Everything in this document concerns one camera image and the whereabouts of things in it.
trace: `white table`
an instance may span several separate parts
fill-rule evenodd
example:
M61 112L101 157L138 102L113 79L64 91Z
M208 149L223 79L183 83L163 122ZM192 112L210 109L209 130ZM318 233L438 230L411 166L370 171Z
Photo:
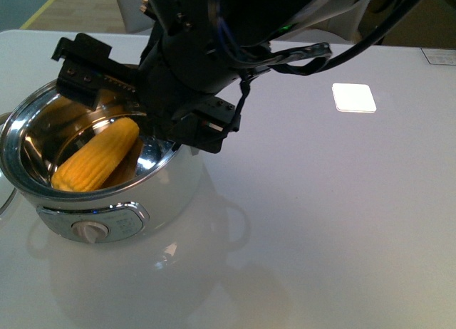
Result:
M2 112L57 76L64 35L0 33ZM95 37L125 63L147 41ZM0 220L0 328L456 328L455 81L384 47L260 77L240 132L203 153L194 199L152 236L62 239L18 195ZM377 111L337 111L333 83L368 84Z

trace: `corn cob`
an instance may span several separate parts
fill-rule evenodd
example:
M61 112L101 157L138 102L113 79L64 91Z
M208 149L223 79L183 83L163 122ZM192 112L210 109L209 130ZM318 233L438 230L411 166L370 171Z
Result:
M139 127L128 117L116 120L68 158L53 174L53 188L67 192L99 189L138 138Z

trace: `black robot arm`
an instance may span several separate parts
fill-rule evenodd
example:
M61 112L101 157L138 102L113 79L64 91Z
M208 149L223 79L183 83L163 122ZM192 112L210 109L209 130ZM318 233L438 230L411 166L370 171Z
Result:
M327 43L276 53L269 47L270 40L281 34L343 13L359 1L148 0L147 12L157 21L139 67L117 66L108 58L109 48L86 35L72 43L63 38L54 58L65 56L78 67L114 76L117 87L132 90L147 108L156 137L216 153L223 139L239 129L242 106L254 78L270 69L310 75L375 43L374 36L369 38L371 43L360 43L359 50L355 46L348 56L332 60ZM397 19L419 0L407 1L408 9L398 11ZM384 32L393 22L387 25ZM98 52L87 54L90 47ZM301 67L288 64L300 60L309 61ZM86 84L69 75L68 66L64 67L58 82L62 89L84 92ZM215 96L238 79L242 97L236 105ZM97 88L103 86L94 87L92 95ZM87 98L77 99L93 106Z

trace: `white knob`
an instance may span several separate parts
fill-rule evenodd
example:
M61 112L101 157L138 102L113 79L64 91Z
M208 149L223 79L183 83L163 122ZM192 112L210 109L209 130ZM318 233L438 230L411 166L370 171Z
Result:
M96 221L79 221L71 226L73 234L88 244L94 244L108 236L109 229Z

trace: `electric cooking pot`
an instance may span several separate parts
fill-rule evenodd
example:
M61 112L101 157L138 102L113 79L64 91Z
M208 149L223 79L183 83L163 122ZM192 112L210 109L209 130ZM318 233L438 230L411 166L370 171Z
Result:
M197 150L153 137L141 105L100 92L95 110L63 97L50 82L8 117L1 131L1 170L36 207L45 224L74 241L100 243L154 231L192 198L202 172ZM57 167L118 118L132 118L140 136L103 187L63 192L51 186Z

